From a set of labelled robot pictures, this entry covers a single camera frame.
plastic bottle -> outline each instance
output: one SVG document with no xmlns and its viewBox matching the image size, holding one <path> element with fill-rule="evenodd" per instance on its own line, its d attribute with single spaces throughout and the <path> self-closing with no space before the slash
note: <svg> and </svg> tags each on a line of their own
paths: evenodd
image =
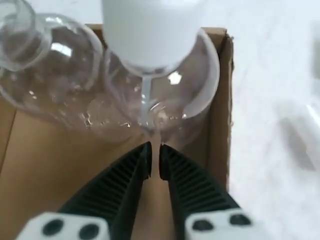
<svg viewBox="0 0 320 240">
<path fill-rule="evenodd" d="M 201 29 L 207 0 L 104 0 L 106 86 L 122 112 L 163 142 L 201 130 L 220 77 Z"/>
<path fill-rule="evenodd" d="M 316 99 L 308 104 L 288 102 L 281 105 L 280 110 L 304 143 L 313 166 L 320 171 L 320 102 Z"/>
<path fill-rule="evenodd" d="M 131 136 L 131 124 L 104 88 L 103 53 L 87 26 L 36 14 L 25 0 L 0 0 L 3 97 L 40 119 L 122 141 Z"/>
</svg>

white cylinder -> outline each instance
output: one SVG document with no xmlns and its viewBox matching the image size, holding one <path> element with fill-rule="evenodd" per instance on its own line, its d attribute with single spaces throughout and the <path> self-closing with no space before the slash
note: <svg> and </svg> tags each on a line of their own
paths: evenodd
<svg viewBox="0 0 320 240">
<path fill-rule="evenodd" d="M 191 52 L 208 0 L 102 0 L 103 36 L 121 61 L 165 68 Z"/>
</svg>

white surface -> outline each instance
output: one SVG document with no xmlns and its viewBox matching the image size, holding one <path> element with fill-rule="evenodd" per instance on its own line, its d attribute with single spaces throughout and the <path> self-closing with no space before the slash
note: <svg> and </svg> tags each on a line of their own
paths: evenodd
<svg viewBox="0 0 320 240">
<path fill-rule="evenodd" d="M 237 215 L 245 216 L 251 224 L 232 224 L 231 217 Z M 212 230 L 193 229 L 196 221 L 203 220 L 212 225 Z M 272 240 L 261 224 L 240 208 L 192 214 L 185 221 L 185 236 L 185 240 Z"/>
<path fill-rule="evenodd" d="M 30 2 L 37 11 L 102 22 L 100 0 Z M 316 92 L 320 71 L 313 65 L 320 61 L 313 53 L 320 54 L 314 39 L 320 1 L 210 2 L 203 26 L 225 27 L 234 36 L 231 194 L 275 240 L 318 240 L 320 174 L 276 108 Z"/>
</svg>

